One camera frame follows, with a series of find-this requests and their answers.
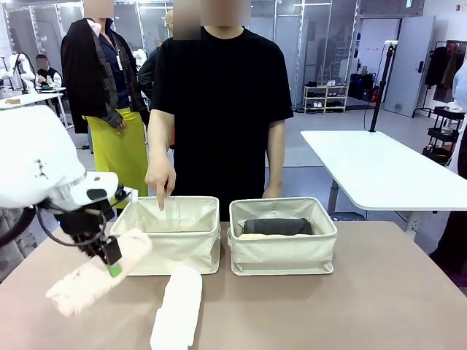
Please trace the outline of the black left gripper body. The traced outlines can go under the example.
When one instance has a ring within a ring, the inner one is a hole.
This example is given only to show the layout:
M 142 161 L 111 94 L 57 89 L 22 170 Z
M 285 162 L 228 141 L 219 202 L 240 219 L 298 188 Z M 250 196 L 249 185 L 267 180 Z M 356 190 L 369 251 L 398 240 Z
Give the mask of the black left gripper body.
M 58 215 L 59 225 L 74 243 L 103 243 L 107 241 L 107 215 L 98 209 L 66 211 Z

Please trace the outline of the pink towel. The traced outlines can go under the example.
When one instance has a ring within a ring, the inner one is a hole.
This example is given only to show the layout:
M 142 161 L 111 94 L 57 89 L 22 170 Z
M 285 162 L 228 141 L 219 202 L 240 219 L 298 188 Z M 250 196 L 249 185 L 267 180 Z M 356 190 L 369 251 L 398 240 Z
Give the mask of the pink towel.
M 139 229 L 118 236 L 122 257 L 111 266 L 93 257 L 57 281 L 45 294 L 64 316 L 77 316 L 119 285 L 152 251 L 150 237 Z

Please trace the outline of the white towel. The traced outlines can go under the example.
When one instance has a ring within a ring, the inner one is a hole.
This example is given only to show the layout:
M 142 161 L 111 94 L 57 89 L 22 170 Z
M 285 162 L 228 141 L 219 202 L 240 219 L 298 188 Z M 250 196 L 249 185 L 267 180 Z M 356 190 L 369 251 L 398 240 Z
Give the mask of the white towel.
M 193 345 L 201 306 L 203 281 L 194 268 L 172 271 L 150 336 L 151 350 L 189 350 Z

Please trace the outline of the yellow towel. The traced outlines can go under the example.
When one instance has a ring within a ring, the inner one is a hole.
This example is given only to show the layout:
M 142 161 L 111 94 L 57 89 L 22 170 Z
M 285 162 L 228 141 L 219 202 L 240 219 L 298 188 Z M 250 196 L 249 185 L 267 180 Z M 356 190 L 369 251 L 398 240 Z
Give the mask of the yellow towel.
M 289 238 L 289 236 L 286 235 L 265 235 L 265 234 L 260 234 L 260 233 L 245 233 L 241 234 L 238 236 L 238 239 L 241 240 L 253 240 L 253 239 L 265 239 L 265 238 L 271 238 L 271 239 L 276 239 L 276 238 Z

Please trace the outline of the gray towel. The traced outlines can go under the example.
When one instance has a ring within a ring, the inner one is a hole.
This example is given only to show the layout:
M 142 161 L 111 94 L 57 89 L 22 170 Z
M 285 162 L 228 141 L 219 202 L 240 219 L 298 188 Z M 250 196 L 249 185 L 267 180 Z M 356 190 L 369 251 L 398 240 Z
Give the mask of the gray towel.
M 295 236 L 299 234 L 312 235 L 311 222 L 301 219 L 268 218 L 249 219 L 244 222 L 243 234 L 262 234 L 266 236 Z

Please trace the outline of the person's right forearm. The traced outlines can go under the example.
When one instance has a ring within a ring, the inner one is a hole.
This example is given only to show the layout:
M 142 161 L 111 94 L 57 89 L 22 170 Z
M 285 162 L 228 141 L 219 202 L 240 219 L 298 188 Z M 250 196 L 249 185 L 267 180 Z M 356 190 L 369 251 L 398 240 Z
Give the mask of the person's right forearm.
M 168 151 L 174 131 L 174 115 L 152 109 L 148 125 L 149 166 L 152 171 L 172 167 Z

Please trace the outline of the person's left forearm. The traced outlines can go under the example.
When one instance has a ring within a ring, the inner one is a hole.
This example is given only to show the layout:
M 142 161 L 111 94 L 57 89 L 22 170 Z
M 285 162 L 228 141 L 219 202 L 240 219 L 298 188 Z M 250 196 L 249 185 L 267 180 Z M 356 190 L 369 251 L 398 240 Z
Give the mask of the person's left forearm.
M 282 170 L 285 161 L 284 120 L 280 120 L 270 124 L 266 154 L 269 163 L 268 188 L 272 188 L 276 191 L 279 191 L 282 187 Z

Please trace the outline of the cream fabric basket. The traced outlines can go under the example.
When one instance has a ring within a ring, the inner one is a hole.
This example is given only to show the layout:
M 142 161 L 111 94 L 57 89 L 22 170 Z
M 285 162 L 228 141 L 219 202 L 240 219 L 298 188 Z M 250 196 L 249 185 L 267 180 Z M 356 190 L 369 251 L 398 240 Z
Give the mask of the cream fabric basket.
M 208 196 L 174 196 L 160 210 L 156 197 L 130 202 L 110 228 L 121 236 L 131 229 L 147 234 L 153 250 L 132 276 L 168 276 L 186 265 L 201 274 L 216 273 L 220 264 L 219 200 Z
M 237 276 L 325 275 L 333 273 L 337 228 L 313 197 L 238 200 L 230 204 L 228 245 L 231 270 Z M 238 239 L 249 219 L 304 218 L 312 235 L 289 238 Z

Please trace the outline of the gray fabric garment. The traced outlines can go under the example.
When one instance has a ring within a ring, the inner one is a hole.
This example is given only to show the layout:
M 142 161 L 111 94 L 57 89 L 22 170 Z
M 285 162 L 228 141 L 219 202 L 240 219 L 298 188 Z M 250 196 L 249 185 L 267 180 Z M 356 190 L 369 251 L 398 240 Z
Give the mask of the gray fabric garment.
M 0 238 L 19 220 L 21 209 L 0 209 Z M 14 240 L 0 246 L 0 284 L 37 248 L 37 241 L 28 227 Z

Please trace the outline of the white background desk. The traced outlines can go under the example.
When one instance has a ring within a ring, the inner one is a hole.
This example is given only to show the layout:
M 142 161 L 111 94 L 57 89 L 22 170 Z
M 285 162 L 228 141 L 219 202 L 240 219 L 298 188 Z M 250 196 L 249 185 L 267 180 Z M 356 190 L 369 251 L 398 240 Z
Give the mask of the white background desk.
M 63 108 L 63 102 L 61 100 L 65 91 L 66 88 L 60 87 L 56 89 L 47 90 L 41 93 L 28 93 L 9 98 L 3 98 L 0 99 L 0 111 L 38 104 L 39 102 L 52 102 L 54 98 L 57 98 L 59 108 L 58 116 L 61 119 L 61 122 L 63 123 L 65 128 L 70 129 L 73 126 L 73 124 L 68 121 L 68 118 Z

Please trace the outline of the person in black t-shirt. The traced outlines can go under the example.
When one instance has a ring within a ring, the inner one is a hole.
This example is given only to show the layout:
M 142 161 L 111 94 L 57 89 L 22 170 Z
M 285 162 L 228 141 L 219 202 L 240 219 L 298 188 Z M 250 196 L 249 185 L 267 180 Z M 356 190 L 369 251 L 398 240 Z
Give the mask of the person in black t-shirt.
M 175 196 L 261 199 L 269 126 L 293 116 L 285 57 L 249 30 L 250 0 L 174 0 L 173 34 L 158 52 L 152 109 L 174 115 L 168 156 Z

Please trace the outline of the white table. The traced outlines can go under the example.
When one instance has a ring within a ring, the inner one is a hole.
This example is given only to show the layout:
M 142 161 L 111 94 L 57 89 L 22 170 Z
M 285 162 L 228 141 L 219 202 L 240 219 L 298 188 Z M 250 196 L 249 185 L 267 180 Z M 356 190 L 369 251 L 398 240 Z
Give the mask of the white table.
M 359 209 L 398 213 L 411 238 L 423 211 L 467 211 L 467 180 L 380 131 L 301 135 L 333 179 L 328 211 L 342 190 Z

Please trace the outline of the black tripod pole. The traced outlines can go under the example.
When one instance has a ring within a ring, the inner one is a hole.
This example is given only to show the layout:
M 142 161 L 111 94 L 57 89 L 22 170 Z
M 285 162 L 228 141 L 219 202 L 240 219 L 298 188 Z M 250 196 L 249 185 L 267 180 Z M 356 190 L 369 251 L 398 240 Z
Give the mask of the black tripod pole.
M 379 110 L 380 110 L 381 103 L 382 103 L 383 93 L 384 93 L 384 90 L 387 84 L 387 76 L 388 76 L 391 60 L 393 59 L 393 54 L 395 52 L 395 48 L 397 44 L 398 44 L 398 40 L 386 40 L 384 43 L 384 46 L 387 47 L 387 53 L 386 53 L 386 59 L 385 59 L 383 73 L 382 73 L 382 78 L 379 84 L 377 101 L 374 107 L 374 113 L 373 113 L 373 116 L 371 119 L 371 125 L 369 128 L 369 131 L 371 133 L 374 133 L 376 131 L 377 118 L 378 118 Z

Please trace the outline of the gray door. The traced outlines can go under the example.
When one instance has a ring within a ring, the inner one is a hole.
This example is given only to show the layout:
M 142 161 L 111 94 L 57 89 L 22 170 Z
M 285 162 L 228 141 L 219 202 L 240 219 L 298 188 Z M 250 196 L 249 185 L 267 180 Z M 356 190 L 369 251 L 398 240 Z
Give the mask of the gray door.
M 431 47 L 436 17 L 402 20 L 392 71 L 386 89 L 384 110 L 407 117 L 416 108 L 425 62 Z

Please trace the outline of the black trolley cart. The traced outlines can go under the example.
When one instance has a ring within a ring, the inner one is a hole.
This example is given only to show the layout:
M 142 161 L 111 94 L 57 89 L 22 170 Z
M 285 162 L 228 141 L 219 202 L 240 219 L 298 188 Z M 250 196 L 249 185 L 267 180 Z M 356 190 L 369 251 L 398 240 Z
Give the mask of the black trolley cart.
M 442 166 L 448 164 L 455 145 L 460 140 L 460 127 L 466 113 L 437 106 L 431 112 L 436 117 L 434 126 L 428 129 L 428 144 L 422 154 Z

